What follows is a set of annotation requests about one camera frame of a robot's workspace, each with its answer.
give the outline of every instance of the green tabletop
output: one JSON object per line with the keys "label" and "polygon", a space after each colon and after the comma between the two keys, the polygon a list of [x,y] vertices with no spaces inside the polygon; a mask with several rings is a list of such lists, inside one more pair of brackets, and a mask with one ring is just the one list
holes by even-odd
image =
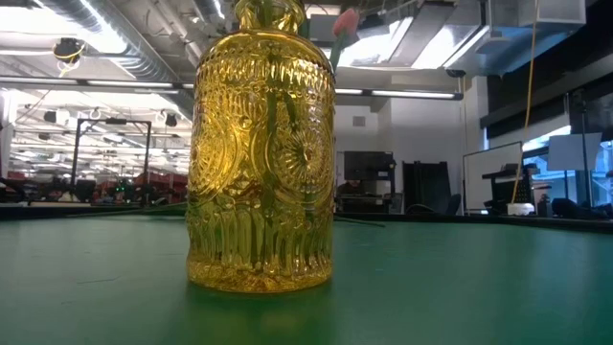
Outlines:
{"label": "green tabletop", "polygon": [[188,283],[181,218],[0,222],[0,344],[613,344],[613,237],[334,224],[328,284]]}

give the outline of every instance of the bottle neck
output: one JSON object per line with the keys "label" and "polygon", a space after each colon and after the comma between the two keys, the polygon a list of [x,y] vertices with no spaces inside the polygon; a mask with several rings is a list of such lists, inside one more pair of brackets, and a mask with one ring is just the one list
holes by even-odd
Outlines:
{"label": "bottle neck", "polygon": [[235,12],[242,30],[267,29],[296,34],[305,20],[301,0],[240,0]]}

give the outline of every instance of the yellow glass bottle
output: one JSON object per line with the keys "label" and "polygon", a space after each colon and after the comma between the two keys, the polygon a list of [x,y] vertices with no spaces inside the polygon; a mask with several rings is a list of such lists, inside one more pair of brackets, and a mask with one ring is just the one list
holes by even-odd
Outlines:
{"label": "yellow glass bottle", "polygon": [[296,35],[300,0],[240,0],[240,30],[200,62],[187,223],[189,279],[281,292],[331,274],[334,87]]}

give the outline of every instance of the vertical ribbed glass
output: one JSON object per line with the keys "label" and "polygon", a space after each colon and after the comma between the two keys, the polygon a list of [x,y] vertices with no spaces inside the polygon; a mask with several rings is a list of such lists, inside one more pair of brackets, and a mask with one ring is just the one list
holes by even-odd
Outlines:
{"label": "vertical ribbed glass", "polygon": [[201,60],[190,164],[189,279],[229,291],[331,274],[333,76],[296,36],[299,0],[241,0]]}

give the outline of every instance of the ventilation duct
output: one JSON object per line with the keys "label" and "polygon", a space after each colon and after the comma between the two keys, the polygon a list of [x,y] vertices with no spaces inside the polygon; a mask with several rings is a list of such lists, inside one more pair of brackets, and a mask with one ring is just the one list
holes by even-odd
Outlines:
{"label": "ventilation duct", "polygon": [[[109,0],[35,0],[64,20],[75,22],[98,38],[94,45],[101,53],[129,56],[113,59],[138,81],[179,81],[172,69],[157,55],[141,34]],[[193,95],[187,91],[162,95],[192,117]]]}

